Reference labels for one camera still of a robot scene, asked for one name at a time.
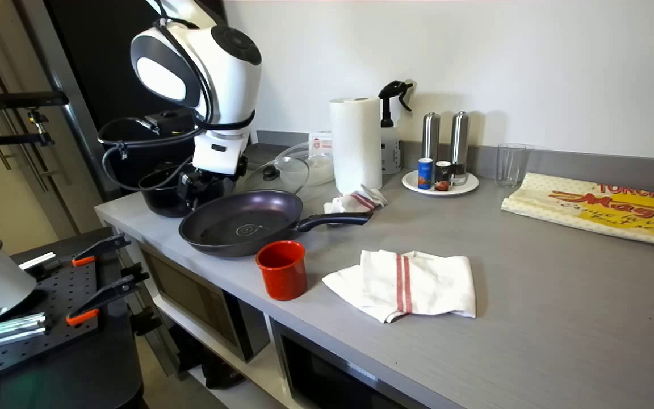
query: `floor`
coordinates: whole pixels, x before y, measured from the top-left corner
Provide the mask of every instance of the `floor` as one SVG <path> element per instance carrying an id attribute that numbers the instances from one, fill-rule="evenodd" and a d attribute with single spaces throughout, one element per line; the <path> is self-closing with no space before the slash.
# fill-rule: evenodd
<path id="1" fill-rule="evenodd" d="M 209 388 L 195 381 L 191 375 L 178 380 L 165 375 L 140 337 L 136 339 L 140 373 L 144 384 L 146 409 L 224 409 Z"/>

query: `gray countertop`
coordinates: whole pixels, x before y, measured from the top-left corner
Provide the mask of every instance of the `gray countertop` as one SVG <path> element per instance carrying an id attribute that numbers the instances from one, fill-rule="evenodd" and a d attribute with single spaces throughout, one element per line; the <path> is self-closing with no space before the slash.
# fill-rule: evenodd
<path id="1" fill-rule="evenodd" d="M 307 212 L 335 191 L 307 188 Z M 308 291 L 265 295 L 252 258 L 216 259 L 154 216 L 142 197 L 97 206 L 103 223 L 361 367 L 428 406 L 654 406 L 654 245 L 503 214 L 481 181 L 461 197 L 383 186 L 391 200 L 363 228 L 318 228 L 307 245 Z M 464 255 L 476 320 L 405 317 L 392 325 L 351 309 L 320 278 L 359 264 L 359 251 Z"/>

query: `paper towel roll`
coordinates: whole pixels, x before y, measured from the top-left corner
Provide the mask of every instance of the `paper towel roll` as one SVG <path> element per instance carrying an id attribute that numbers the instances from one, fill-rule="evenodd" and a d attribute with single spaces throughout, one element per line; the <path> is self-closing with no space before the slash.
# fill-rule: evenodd
<path id="1" fill-rule="evenodd" d="M 349 99 L 329 103 L 334 181 L 342 196 L 361 185 L 380 188 L 378 103 Z"/>

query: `white wall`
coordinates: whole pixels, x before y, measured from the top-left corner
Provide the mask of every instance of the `white wall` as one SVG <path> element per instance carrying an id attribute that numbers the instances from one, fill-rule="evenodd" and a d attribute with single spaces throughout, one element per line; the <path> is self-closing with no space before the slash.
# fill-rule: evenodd
<path id="1" fill-rule="evenodd" d="M 419 119 L 479 145 L 654 158 L 654 0 L 226 0 L 262 52 L 257 130 L 326 130 L 326 103 L 417 81 Z"/>

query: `spray bottle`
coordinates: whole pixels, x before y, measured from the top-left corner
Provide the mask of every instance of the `spray bottle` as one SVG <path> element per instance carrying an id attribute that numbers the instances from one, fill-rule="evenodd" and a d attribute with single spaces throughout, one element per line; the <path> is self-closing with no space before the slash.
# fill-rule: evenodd
<path id="1" fill-rule="evenodd" d="M 378 91 L 380 101 L 380 172 L 392 176 L 399 171 L 399 131 L 395 130 L 395 124 L 391 119 L 391 99 L 396 99 L 399 105 L 411 111 L 411 108 L 403 103 L 405 94 L 412 88 L 412 81 L 391 81 Z"/>

